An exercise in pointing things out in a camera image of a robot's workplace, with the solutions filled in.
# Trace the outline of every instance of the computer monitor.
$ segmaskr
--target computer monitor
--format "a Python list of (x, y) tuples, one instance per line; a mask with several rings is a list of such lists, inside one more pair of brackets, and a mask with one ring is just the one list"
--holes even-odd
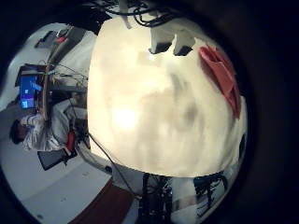
[(37, 76), (21, 76), (21, 108), (27, 109), (35, 107), (35, 89), (32, 83), (36, 83), (36, 81)]

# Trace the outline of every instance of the black frame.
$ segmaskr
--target black frame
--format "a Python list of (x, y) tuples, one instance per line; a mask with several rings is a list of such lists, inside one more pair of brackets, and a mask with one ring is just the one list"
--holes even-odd
[[(1, 8), (0, 74), (26, 37), (57, 13), (82, 1), (10, 1)], [(226, 43), (238, 73), (244, 74), (249, 105), (249, 139), (232, 190), (206, 223), (298, 223), (296, 106), (297, 3), (280, 1), (161, 0), (188, 12)], [(7, 223), (35, 223), (0, 172), (0, 214)]]

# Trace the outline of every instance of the red cloth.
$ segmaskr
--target red cloth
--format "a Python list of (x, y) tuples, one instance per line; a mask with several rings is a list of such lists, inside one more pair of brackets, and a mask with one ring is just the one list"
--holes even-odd
[(240, 93), (237, 88), (234, 69), (231, 63), (216, 47), (206, 45), (206, 47), (199, 48), (198, 52), (215, 75), (216, 84), (233, 109), (234, 116), (239, 119), (241, 111)]

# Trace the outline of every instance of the black cable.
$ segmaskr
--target black cable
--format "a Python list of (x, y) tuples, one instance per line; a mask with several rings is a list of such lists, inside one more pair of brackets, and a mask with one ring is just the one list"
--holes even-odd
[(158, 9), (158, 7), (151, 7), (151, 8), (148, 8), (148, 9), (141, 10), (137, 13), (135, 13), (135, 12), (118, 12), (118, 11), (113, 11), (113, 10), (110, 10), (106, 7), (103, 7), (103, 6), (101, 6), (100, 4), (98, 4), (97, 2), (94, 2), (94, 1), (88, 1), (88, 2), (90, 2), (90, 3), (94, 4), (95, 6), (101, 8), (105, 12), (108, 12), (108, 13), (111, 13), (111, 14), (114, 14), (114, 15), (118, 15), (118, 16), (134, 16), (134, 15), (149, 13), (151, 11), (155, 11), (155, 10)]
[[(71, 107), (73, 109), (75, 118), (78, 119), (75, 108), (71, 102), (71, 100), (68, 98), (69, 103), (71, 104)], [(109, 157), (109, 155), (106, 153), (106, 151), (104, 150), (104, 147), (101, 146), (100, 143), (96, 142), (96, 140), (93, 138), (93, 136), (90, 134), (90, 132), (88, 132), (88, 135), (91, 137), (91, 139), (94, 141), (94, 143), (103, 151), (103, 153), (108, 157), (108, 159), (111, 161), (111, 163), (114, 165), (114, 167), (116, 168), (117, 172), (119, 173), (119, 175), (121, 176), (121, 179), (123, 180), (123, 182), (125, 183), (125, 185), (127, 186), (127, 188), (129, 189), (130, 193), (133, 195), (134, 198), (136, 198), (137, 200), (139, 200), (139, 198), (136, 197), (135, 193), (133, 192), (132, 188), (130, 187), (129, 183), (126, 181), (126, 179), (124, 178), (122, 172), (120, 171), (120, 169), (117, 167), (117, 165), (115, 164), (115, 162)]]
[(72, 68), (70, 68), (70, 67), (67, 67), (67, 66), (65, 66), (65, 65), (63, 65), (63, 64), (61, 64), (61, 63), (49, 63), (49, 65), (52, 65), (52, 66), (57, 66), (57, 65), (59, 65), (59, 66), (61, 66), (61, 67), (67, 68), (67, 69), (69, 69), (70, 71), (72, 71), (72, 72), (74, 72), (74, 73), (76, 73), (76, 74), (79, 74), (79, 75), (85, 77), (86, 79), (88, 79), (88, 77), (84, 76), (84, 75), (81, 74), (80, 72), (77, 72), (77, 71), (75, 71), (74, 69), (72, 69)]
[(163, 25), (175, 18), (179, 18), (179, 17), (182, 17), (181, 14), (179, 13), (175, 13), (175, 12), (172, 12), (170, 11), (169, 9), (167, 8), (162, 8), (161, 9), (163, 12), (167, 12), (167, 14), (163, 14), (162, 16), (160, 17), (157, 17), (155, 19), (152, 19), (150, 21), (144, 21), (143, 18), (142, 18), (142, 14), (139, 14), (138, 12), (140, 11), (140, 7), (137, 7), (135, 10), (134, 10), (134, 13), (135, 15), (134, 16), (134, 20), (141, 26), (145, 26), (145, 27), (149, 27), (149, 28), (153, 28), (153, 27), (156, 27), (156, 26), (160, 26), (160, 25)]
[(123, 180), (123, 182), (125, 183), (125, 185), (127, 186), (127, 188), (130, 190), (130, 192), (133, 195), (133, 197), (135, 197), (137, 200), (139, 200), (139, 198), (136, 197), (135, 193), (131, 189), (129, 183), (124, 178), (124, 176), (123, 176), (122, 172), (120, 171), (120, 169), (117, 167), (117, 165), (115, 164), (115, 162), (109, 157), (109, 155), (104, 150), (104, 147), (101, 146), (100, 143), (96, 142), (96, 140), (93, 138), (93, 136), (90, 134), (90, 132), (88, 132), (88, 135), (91, 137), (91, 139), (94, 141), (94, 143), (102, 150), (102, 152), (109, 158), (109, 160), (111, 161), (111, 163), (114, 165), (114, 167), (118, 171), (119, 175), (121, 176), (121, 179)]

